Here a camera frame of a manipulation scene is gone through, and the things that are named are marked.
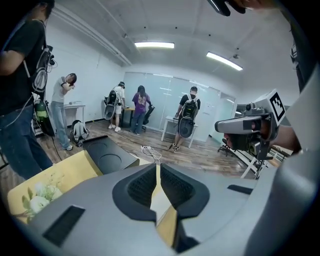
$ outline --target person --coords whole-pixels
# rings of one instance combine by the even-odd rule
[[[126,106],[126,99],[125,99],[125,83],[124,82],[120,82],[118,84],[118,86],[114,87],[112,90],[114,90],[116,92],[116,97],[118,100],[118,104],[116,104],[115,106],[115,125],[112,123],[112,119],[113,117],[110,119],[110,125],[109,125],[109,129],[114,129],[114,131],[117,133],[121,130],[121,128],[119,127],[119,119],[120,119],[120,114],[122,111],[122,107],[125,108]]]
[[[150,97],[146,94],[145,87],[140,85],[138,87],[138,92],[133,96],[132,101],[135,105],[134,116],[131,121],[131,129],[130,132],[136,133],[140,135],[142,130],[142,125],[144,123],[145,115],[146,115],[146,105],[147,102],[149,106],[151,106]]]
[[[229,0],[236,3],[241,8],[253,9],[253,10],[262,10],[262,9],[279,9],[275,0]],[[317,63],[316,55],[313,53],[312,48],[310,47],[309,42],[303,38],[298,29],[291,25],[291,33],[294,39],[294,45],[291,49],[291,58],[294,62],[300,93],[306,86],[307,81],[309,80],[314,66]],[[269,123],[263,122],[261,127],[262,137],[266,137],[269,134]],[[229,147],[233,148],[232,141],[230,136],[225,134],[224,137],[227,139],[227,144]],[[274,140],[270,142],[270,145],[280,146],[288,150],[292,150],[293,153],[297,153],[301,149],[299,140],[290,126],[280,125],[278,129],[278,134]]]
[[[51,112],[59,142],[64,150],[71,151],[73,146],[67,135],[67,119],[65,110],[65,95],[75,88],[77,75],[75,73],[62,76],[55,82],[51,100]]]
[[[191,99],[194,99],[196,97],[198,93],[198,88],[196,86],[192,86],[191,89],[190,89],[190,95],[191,95]],[[184,95],[181,100],[180,100],[180,104],[179,104],[179,107],[178,107],[178,111],[176,112],[175,114],[175,117],[176,118],[179,118],[178,120],[178,129],[176,130],[176,133],[175,133],[175,137],[174,137],[174,143],[172,144],[172,147],[173,147],[173,152],[178,152],[179,150],[179,147],[180,145],[184,142],[185,138],[183,138],[182,136],[180,136],[179,134],[179,126],[180,126],[180,122],[181,122],[181,119],[182,119],[182,113],[181,113],[181,110],[183,108],[183,106],[185,105],[186,101],[188,100],[188,95]],[[201,105],[201,102],[200,102],[200,99],[198,99],[196,101],[197,103],[197,107],[198,107],[198,110],[200,110],[200,105]]]
[[[46,38],[44,22],[54,6],[54,0],[39,1],[0,55],[0,148],[26,180],[53,165],[32,130],[34,101],[23,61],[33,74]]]

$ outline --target black hair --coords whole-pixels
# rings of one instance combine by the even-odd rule
[[[72,77],[72,82],[70,84],[74,84],[77,81],[77,75],[75,73],[68,74],[68,76]]]
[[[138,87],[138,93],[140,94],[140,96],[143,98],[146,96],[146,89],[143,85],[140,85]]]
[[[192,87],[191,87],[191,89],[190,89],[190,92],[191,92],[191,91],[193,91],[193,92],[196,92],[196,93],[197,93],[197,92],[198,92],[198,88],[197,88],[197,87],[195,87],[195,86],[192,86]]]
[[[55,0],[39,0],[39,4],[46,5],[45,17],[46,19],[48,19],[52,12],[52,9],[55,7]]]

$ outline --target person in purple shirt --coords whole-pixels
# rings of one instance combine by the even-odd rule
[[[138,92],[134,95],[132,101],[135,105],[135,111],[131,121],[130,132],[140,135],[146,115],[147,102],[151,106],[150,97],[148,94],[146,94],[145,87],[143,87],[142,85],[138,87]]]

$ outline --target blue jeans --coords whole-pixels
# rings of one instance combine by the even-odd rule
[[[134,115],[132,117],[131,121],[131,131],[136,134],[140,134],[142,130],[142,125],[144,123],[146,112],[134,112]]]
[[[67,136],[67,119],[64,103],[52,101],[50,106],[59,142],[65,150],[69,147],[70,143]]]
[[[28,180],[53,164],[37,142],[31,128],[33,104],[27,106],[13,124],[3,128],[11,123],[20,112],[21,109],[18,109],[0,116],[0,147],[11,168]]]

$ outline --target purple t-shirt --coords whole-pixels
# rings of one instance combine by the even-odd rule
[[[141,97],[140,93],[137,92],[134,95],[132,101],[135,104],[135,112],[136,113],[143,113],[143,112],[146,112],[146,104],[147,104],[147,102],[148,103],[150,102],[150,98],[149,98],[148,94],[145,94],[144,97]]]

